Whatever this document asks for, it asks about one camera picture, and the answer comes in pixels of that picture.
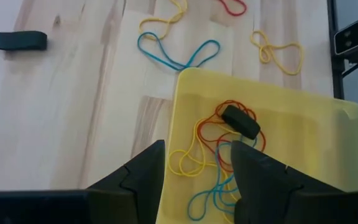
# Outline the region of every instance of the wooden table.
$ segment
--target wooden table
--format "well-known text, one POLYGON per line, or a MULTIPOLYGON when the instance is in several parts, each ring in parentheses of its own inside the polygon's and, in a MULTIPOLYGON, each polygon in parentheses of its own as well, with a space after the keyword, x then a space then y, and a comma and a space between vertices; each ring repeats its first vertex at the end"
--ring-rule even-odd
MULTIPOLYGON (((216 39, 222 50, 203 68, 332 96, 326 0, 246 3, 246 14, 231 17, 217 0, 189 0, 163 40, 168 54, 186 62, 202 42, 216 39), (259 62, 249 41, 257 29, 274 44, 302 44, 299 75, 259 62)), ((0 31, 49 37, 46 52, 0 52, 0 190, 87 187, 167 139, 178 74, 142 55, 136 41, 142 19, 176 12, 168 0, 0 0, 0 31)), ((142 43, 160 55, 155 42, 142 43)), ((277 56, 295 68, 296 50, 277 56)))

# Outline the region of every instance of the yellow tray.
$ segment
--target yellow tray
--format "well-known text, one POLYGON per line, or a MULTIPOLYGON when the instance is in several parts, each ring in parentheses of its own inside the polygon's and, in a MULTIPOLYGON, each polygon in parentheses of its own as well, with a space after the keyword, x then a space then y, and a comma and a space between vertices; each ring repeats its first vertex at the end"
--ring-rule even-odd
MULTIPOLYGON (((188 149, 195 122, 225 100, 240 101, 255 111, 267 138, 266 154, 341 190, 358 191, 358 104, 198 68, 179 75, 168 152, 188 149)), ((222 154, 227 158, 229 150, 222 154)), ((175 157, 172 161, 178 167, 175 157)), ((189 163, 186 168, 194 167, 189 163)), ((211 189, 215 181, 213 168, 195 179, 166 169, 157 223, 192 223, 186 214, 189 199, 211 189)), ((225 223, 211 201, 197 223, 225 223)), ((194 216, 201 215, 202 204, 202 200, 193 204, 194 216)))

